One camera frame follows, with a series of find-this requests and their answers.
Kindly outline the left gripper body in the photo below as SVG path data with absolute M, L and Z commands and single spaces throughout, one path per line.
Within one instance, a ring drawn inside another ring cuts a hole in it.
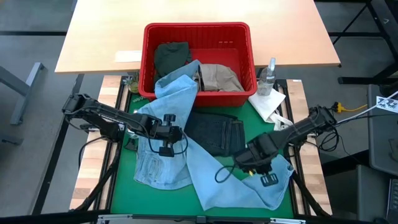
M 156 121 L 153 126 L 153 138 L 174 144 L 182 140 L 182 132 L 179 126 L 174 125 L 174 120 L 160 123 Z

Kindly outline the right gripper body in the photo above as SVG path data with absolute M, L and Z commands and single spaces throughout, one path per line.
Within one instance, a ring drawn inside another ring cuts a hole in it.
M 234 164 L 243 172 L 267 175 L 271 162 L 279 153 L 271 135 L 263 133 L 250 140 L 246 147 L 233 155 Z

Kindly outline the light blue jeans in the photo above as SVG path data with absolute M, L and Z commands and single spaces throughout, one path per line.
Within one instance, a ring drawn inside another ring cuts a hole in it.
M 175 114 L 176 125 L 184 128 L 196 95 L 193 81 L 198 60 L 185 65 L 155 84 L 156 100 L 138 112 L 163 118 Z M 193 185 L 203 210 L 220 208 L 266 208 L 276 210 L 284 198 L 293 168 L 283 156 L 272 161 L 272 171 L 279 183 L 264 187 L 260 175 L 243 180 L 230 175 L 219 161 L 193 139 L 187 138 L 174 145 L 174 157 L 158 155 L 162 141 L 139 137 L 135 181 L 159 190 L 177 190 Z

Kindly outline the faded black jeans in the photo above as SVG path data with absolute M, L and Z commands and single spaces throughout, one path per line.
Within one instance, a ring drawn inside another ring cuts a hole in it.
M 212 156 L 229 157 L 232 122 L 239 120 L 228 114 L 191 112 L 185 133 Z

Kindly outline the red plastic laundry basket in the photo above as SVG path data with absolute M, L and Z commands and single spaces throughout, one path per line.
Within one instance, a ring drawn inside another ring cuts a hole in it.
M 237 74 L 242 92 L 199 92 L 197 107 L 239 107 L 257 90 L 249 26 L 243 22 L 151 23 L 144 29 L 138 90 L 156 99 L 155 50 L 160 44 L 187 42 L 192 59 L 224 65 Z

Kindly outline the white cloth bag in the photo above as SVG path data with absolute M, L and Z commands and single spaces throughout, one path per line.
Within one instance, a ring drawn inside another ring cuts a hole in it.
M 280 131 L 293 125 L 291 120 L 280 115 L 277 108 L 285 100 L 285 95 L 272 89 L 268 96 L 260 96 L 257 93 L 249 97 L 250 104 L 266 123 L 274 124 L 274 131 Z

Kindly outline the dark green garment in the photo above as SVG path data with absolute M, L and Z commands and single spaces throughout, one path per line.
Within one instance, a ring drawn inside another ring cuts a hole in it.
M 156 75 L 162 78 L 191 61 L 192 53 L 188 42 L 160 44 L 156 48 L 154 55 Z

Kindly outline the beige trousers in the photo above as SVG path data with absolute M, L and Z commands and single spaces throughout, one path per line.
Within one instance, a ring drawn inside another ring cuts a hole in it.
M 199 91 L 244 91 L 237 74 L 220 64 L 200 64 L 193 80 Z

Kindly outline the green table mat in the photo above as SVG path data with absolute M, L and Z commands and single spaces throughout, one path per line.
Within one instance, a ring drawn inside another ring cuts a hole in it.
M 271 132 L 274 129 L 274 124 L 266 123 L 248 101 L 242 107 L 202 107 L 195 109 L 238 117 L 244 123 L 246 140 L 250 140 L 263 132 Z M 263 208 L 212 208 L 204 212 L 193 185 L 178 190 L 158 190 L 136 182 L 134 180 L 136 162 L 136 152 L 123 146 L 111 204 L 111 213 L 113 214 L 244 217 L 245 220 L 248 220 L 248 218 L 293 217 L 289 191 L 284 194 L 281 205 L 274 211 Z

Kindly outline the clear spray bottle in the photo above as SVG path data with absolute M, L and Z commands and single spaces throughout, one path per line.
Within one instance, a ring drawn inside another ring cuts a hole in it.
M 258 82 L 257 82 L 257 94 L 260 96 L 268 96 L 273 89 L 275 83 L 275 65 L 276 59 L 272 57 L 268 66 L 263 69 L 260 73 Z

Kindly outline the white paper sheet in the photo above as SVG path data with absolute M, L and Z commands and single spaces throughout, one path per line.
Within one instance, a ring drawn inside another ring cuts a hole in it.
M 140 62 L 141 58 L 141 50 L 124 50 L 115 53 L 114 61 L 117 63 Z

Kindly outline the yellow power plug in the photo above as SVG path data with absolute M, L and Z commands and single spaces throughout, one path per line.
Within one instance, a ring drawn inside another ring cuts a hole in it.
M 345 108 L 340 102 L 335 102 L 335 103 L 333 104 L 333 106 L 331 107 L 331 110 L 334 111 L 334 112 L 336 112 L 336 113 L 342 113 L 342 112 L 355 112 L 355 111 L 364 109 L 364 108 L 366 108 L 366 107 L 367 107 L 367 105 L 362 105 L 362 106 L 360 106 L 360 107 L 358 107 L 358 108 L 355 108 L 355 109 L 347 109 L 347 108 Z

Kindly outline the aluminium bar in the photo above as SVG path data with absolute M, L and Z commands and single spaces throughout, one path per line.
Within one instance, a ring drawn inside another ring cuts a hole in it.
M 209 223 L 209 222 L 243 222 L 244 220 L 241 218 L 233 218 L 233 217 L 205 217 L 205 216 L 196 216 L 196 217 L 182 217 L 182 218 L 172 218 L 168 217 L 171 220 L 176 220 L 177 222 L 189 221 L 193 220 L 196 223 Z M 167 217 L 147 217 L 147 219 L 153 220 L 166 220 Z M 133 214 L 119 214 L 119 215 L 99 215 L 98 221 L 101 224 L 105 224 L 106 221 L 112 220 L 127 220 L 127 219 L 144 219 L 144 217 L 139 217 Z M 263 220 L 259 220 L 265 223 L 276 223 L 276 224 L 307 224 L 305 220 L 296 220 L 296 219 L 288 219 L 288 218 L 265 218 Z

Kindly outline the light wooden table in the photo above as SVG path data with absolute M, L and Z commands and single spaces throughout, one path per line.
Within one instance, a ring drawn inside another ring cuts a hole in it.
M 78 0 L 55 71 L 137 70 L 127 53 L 155 22 L 244 22 L 257 66 L 340 63 L 314 0 Z

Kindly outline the dark grey box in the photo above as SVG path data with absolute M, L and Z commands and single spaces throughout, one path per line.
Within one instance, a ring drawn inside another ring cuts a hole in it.
M 333 216 L 367 222 L 387 218 L 390 178 L 362 165 L 325 177 Z

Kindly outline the grey cabinet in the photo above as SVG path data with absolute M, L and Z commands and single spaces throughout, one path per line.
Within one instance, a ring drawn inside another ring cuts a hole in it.
M 385 97 L 379 86 L 369 85 L 369 163 L 374 169 L 398 176 L 398 113 L 377 108 L 377 96 Z

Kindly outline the white logo tag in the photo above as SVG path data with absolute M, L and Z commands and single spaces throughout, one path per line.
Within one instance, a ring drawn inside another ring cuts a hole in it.
M 398 113 L 398 100 L 395 99 L 387 99 L 385 97 L 377 96 L 376 97 L 377 108 L 390 111 L 393 113 Z

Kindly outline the grey metal stand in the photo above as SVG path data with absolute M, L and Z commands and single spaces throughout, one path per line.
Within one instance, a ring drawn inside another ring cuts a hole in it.
M 10 89 L 19 94 L 18 101 L 11 116 L 10 124 L 19 125 L 22 123 L 22 117 L 25 107 L 28 104 L 29 96 L 37 75 L 44 69 L 40 62 L 36 62 L 32 67 L 26 81 L 13 75 L 11 72 L 0 66 L 0 83 L 5 84 Z

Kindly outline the black desk frame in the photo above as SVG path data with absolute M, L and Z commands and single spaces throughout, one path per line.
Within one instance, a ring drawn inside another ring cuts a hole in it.
M 377 37 L 382 38 L 387 44 L 394 62 L 387 66 L 384 70 L 373 77 L 338 77 L 338 83 L 341 85 L 389 85 L 398 82 L 398 76 L 393 77 L 393 74 L 398 72 L 398 50 L 394 47 L 390 35 L 385 30 L 382 22 L 372 5 L 373 0 L 322 0 L 324 2 L 344 2 L 344 3 L 360 3 L 364 6 L 360 9 L 357 15 L 349 22 L 349 24 L 341 32 L 328 32 L 329 37 L 335 37 L 333 45 L 335 45 L 342 37 Z M 377 32 L 348 32 L 348 29 L 354 24 L 359 16 L 368 10 L 378 31 Z

